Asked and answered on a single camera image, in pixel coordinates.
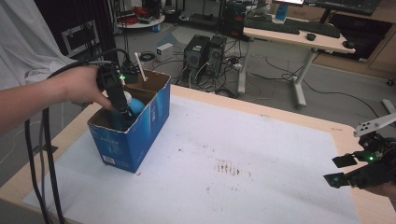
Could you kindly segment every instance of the white desk leg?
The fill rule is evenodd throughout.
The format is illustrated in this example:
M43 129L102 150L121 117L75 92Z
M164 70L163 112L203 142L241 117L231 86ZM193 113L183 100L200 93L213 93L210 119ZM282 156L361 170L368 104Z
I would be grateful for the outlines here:
M302 70L300 71L300 74L297 77L294 77L293 80L293 86L294 90L296 91L297 95L297 106L298 107L304 107L306 106L306 101L304 97L304 92L303 88L301 87L301 82L303 81L306 72L309 69L309 66L311 66L312 60L314 60L315 56L317 55L318 49L311 49L309 50L308 54L306 55L304 65Z
M384 104L385 108L388 110L390 114L396 113L396 108L390 100L383 99L382 104Z
M254 41L253 37L250 37L247 42L247 54L245 55L244 64L239 70L239 78L238 78L238 93L244 94L247 80L247 67L248 67L248 58L250 57L250 43Z

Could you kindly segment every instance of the blue ball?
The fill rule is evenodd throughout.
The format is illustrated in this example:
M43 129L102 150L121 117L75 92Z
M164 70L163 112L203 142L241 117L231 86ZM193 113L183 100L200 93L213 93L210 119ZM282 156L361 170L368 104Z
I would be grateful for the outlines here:
M143 109L145 108L145 105L141 101L139 101L135 98L132 98L132 101L131 101L131 103L128 104L128 106L131 107L131 109L135 115L140 114L143 111Z

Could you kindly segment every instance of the white box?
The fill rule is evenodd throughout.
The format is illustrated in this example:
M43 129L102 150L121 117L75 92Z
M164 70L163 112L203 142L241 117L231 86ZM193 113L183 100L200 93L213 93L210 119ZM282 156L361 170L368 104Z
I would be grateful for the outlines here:
M166 43L157 48L157 60L163 62L173 56L173 45Z

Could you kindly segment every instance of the computer mouse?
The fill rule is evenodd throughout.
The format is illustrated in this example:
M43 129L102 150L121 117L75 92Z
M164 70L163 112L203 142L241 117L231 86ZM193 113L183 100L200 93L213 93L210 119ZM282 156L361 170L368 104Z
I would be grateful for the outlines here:
M355 47L355 43L352 41L346 40L343 42L343 46L347 49L353 49Z
M317 38L317 36L314 35L314 34L307 34L306 35L306 39L309 40L309 41L313 41L315 38Z

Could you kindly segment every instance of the table surface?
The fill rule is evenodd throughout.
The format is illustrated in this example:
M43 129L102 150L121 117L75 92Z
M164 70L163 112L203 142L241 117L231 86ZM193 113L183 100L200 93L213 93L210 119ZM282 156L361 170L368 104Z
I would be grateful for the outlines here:
M313 41L306 39L308 32L300 30L299 35L284 34L273 31L258 30L253 28L244 28L244 35L259 39L266 39L280 43L298 45L302 47L331 50L339 53L354 53L354 49L347 49L343 46L346 40L343 36L340 38L333 38L326 35L316 35Z
M171 94L250 114L265 115L272 119L279 119L329 133L332 135L334 144L340 155L361 150L361 147L358 145L358 138L353 137L352 133L354 129L344 124L293 114L287 111L262 105L254 105L252 103L177 86L172 86ZM58 150L54 153L55 160L88 130L86 121L99 108L99 105L90 105L53 139L52 144L58 147ZM35 160L36 163L39 163L38 156L35 157ZM23 198L32 188L29 164L26 164L2 188L0 188L0 198L22 208L32 209L32 207L22 203ZM388 198L376 196L359 189L351 189L351 194L361 223L392 223L396 220L396 213Z

